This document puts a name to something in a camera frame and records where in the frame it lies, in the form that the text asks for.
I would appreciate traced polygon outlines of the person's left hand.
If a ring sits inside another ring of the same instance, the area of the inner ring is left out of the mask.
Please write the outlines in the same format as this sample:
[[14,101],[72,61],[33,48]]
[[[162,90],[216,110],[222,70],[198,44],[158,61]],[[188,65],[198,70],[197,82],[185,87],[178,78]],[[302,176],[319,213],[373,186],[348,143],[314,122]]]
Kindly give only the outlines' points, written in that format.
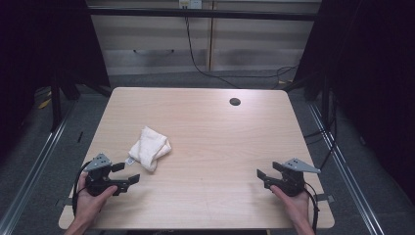
[[91,196],[85,189],[86,173],[82,173],[78,180],[77,207],[75,220],[86,227],[90,226],[98,216],[108,198],[117,190],[116,186],[110,186],[98,196]]

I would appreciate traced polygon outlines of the metal floor rail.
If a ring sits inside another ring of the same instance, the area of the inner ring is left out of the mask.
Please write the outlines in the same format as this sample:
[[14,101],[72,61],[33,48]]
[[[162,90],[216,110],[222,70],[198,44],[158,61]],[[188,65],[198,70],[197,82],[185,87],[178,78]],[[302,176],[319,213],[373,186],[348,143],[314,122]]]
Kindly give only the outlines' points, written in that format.
[[53,151],[58,144],[68,122],[72,110],[76,106],[75,102],[69,102],[68,110],[58,124],[48,132],[42,149],[37,153],[36,160],[32,163],[30,170],[21,174],[23,183],[18,186],[18,193],[13,202],[8,206],[4,216],[0,219],[0,235],[11,235],[18,223],[25,206],[38,183],[46,164],[49,162]]
[[386,235],[378,217],[369,205],[359,184],[350,170],[346,162],[346,158],[337,144],[335,133],[324,128],[321,112],[315,104],[310,104],[308,107],[370,235]]

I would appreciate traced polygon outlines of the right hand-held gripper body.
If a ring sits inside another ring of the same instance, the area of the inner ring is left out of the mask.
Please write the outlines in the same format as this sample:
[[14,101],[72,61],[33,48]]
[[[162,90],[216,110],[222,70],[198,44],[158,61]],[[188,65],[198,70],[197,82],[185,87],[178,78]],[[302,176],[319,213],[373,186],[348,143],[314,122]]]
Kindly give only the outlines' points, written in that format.
[[279,187],[289,197],[294,197],[305,190],[305,172],[320,173],[321,170],[300,159],[293,158],[282,164],[285,170],[280,172],[281,179],[270,177],[270,183],[264,183],[264,187],[269,189],[272,185]]

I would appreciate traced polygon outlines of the white towel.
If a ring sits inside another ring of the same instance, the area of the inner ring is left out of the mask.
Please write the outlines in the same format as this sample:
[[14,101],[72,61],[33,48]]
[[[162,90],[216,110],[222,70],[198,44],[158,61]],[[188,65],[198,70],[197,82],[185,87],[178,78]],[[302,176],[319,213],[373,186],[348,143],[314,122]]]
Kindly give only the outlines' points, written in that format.
[[125,162],[128,165],[139,163],[147,171],[154,172],[158,159],[171,151],[171,146],[166,136],[145,126],[141,130],[139,140],[131,147]]

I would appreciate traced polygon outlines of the black metal stand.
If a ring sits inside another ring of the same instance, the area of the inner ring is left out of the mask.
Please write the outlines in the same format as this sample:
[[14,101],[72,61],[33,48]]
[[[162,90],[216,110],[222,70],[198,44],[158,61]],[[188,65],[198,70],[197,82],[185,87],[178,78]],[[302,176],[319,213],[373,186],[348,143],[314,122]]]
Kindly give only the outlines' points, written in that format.
[[58,83],[53,83],[51,85],[51,101],[52,101],[52,111],[53,111],[53,121],[52,121],[51,131],[54,132],[62,121],[60,86]]
[[323,79],[323,88],[322,88],[322,101],[321,101],[321,107],[322,107],[322,121],[323,126],[325,129],[329,129],[329,102],[330,102],[330,84],[329,79],[327,76],[324,76]]

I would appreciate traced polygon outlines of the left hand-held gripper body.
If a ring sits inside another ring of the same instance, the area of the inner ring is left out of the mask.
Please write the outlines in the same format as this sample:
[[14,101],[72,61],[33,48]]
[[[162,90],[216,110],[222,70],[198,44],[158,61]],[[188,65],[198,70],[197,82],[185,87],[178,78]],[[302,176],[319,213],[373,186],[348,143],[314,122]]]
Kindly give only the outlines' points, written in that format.
[[127,192],[128,180],[111,180],[109,178],[112,165],[113,162],[103,153],[98,154],[86,165],[83,171],[87,173],[86,189],[90,195],[98,196],[110,186],[117,187],[114,196]]

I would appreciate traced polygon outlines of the dark curtain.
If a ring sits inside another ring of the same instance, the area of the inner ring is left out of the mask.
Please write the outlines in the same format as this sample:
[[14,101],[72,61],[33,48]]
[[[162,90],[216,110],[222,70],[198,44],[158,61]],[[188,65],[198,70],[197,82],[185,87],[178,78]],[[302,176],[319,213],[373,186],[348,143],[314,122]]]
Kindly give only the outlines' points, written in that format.
[[86,0],[0,0],[0,163],[15,147],[37,89],[109,86]]
[[321,0],[296,82],[332,88],[415,205],[415,0]]

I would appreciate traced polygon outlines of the person's right hand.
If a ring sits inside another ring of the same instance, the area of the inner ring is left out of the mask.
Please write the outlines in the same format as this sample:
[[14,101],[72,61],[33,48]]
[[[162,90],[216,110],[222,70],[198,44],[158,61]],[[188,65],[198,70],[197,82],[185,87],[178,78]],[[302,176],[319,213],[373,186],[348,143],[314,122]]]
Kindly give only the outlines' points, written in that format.
[[308,195],[305,192],[301,192],[294,197],[289,197],[277,186],[271,186],[270,190],[282,201],[285,211],[294,226],[300,227],[301,225],[309,224],[309,202]]

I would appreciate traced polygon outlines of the white wall socket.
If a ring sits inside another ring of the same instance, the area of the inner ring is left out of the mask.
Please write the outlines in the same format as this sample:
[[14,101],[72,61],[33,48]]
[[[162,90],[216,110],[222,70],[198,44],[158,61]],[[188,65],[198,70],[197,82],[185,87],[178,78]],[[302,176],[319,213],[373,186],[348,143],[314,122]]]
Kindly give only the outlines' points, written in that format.
[[203,8],[202,0],[178,0],[180,9],[201,10]]

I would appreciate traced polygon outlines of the yellow floor tape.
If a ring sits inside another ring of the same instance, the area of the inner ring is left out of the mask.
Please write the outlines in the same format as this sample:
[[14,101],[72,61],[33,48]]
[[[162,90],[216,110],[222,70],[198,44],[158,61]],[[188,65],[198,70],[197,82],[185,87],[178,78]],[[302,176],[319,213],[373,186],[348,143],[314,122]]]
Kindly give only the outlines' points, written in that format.
[[52,92],[49,92],[43,99],[43,101],[39,104],[38,109],[44,109],[48,106],[48,104],[51,102],[52,100]]

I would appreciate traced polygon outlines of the black horizontal bar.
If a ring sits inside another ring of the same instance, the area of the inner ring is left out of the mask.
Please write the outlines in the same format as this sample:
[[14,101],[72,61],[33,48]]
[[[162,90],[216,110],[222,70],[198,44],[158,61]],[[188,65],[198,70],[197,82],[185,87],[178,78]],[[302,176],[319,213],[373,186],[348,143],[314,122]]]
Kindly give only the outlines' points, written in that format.
[[275,20],[275,21],[301,21],[301,22],[314,22],[319,19],[319,16],[317,14],[222,11],[222,10],[180,10],[180,9],[89,7],[87,9],[87,12],[90,15],[99,15],[99,16],[183,17],[183,18]]

